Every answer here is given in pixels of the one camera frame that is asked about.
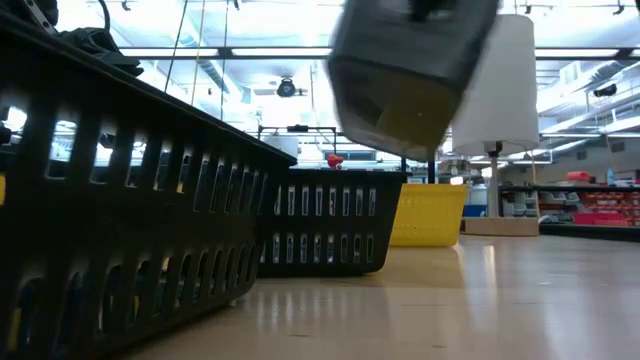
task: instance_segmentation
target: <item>basket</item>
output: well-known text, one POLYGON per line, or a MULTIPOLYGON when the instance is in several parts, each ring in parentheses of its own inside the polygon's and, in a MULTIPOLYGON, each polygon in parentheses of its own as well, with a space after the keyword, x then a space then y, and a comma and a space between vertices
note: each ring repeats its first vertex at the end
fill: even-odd
POLYGON ((458 242, 465 186, 402 186, 391 246, 451 246, 458 242))
POLYGON ((339 276, 380 270, 407 174, 291 169, 270 218, 259 276, 339 276))
POLYGON ((245 294, 294 159, 2 13, 0 39, 27 117, 0 146, 0 359, 106 357, 245 294))

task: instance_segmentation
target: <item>lamp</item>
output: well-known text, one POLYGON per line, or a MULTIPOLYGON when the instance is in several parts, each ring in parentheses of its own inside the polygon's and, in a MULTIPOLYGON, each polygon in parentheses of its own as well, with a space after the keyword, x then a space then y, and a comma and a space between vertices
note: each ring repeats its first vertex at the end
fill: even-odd
POLYGON ((539 144, 536 95, 533 22, 500 15, 452 126, 454 152, 491 159, 490 217, 498 216, 498 155, 539 144))

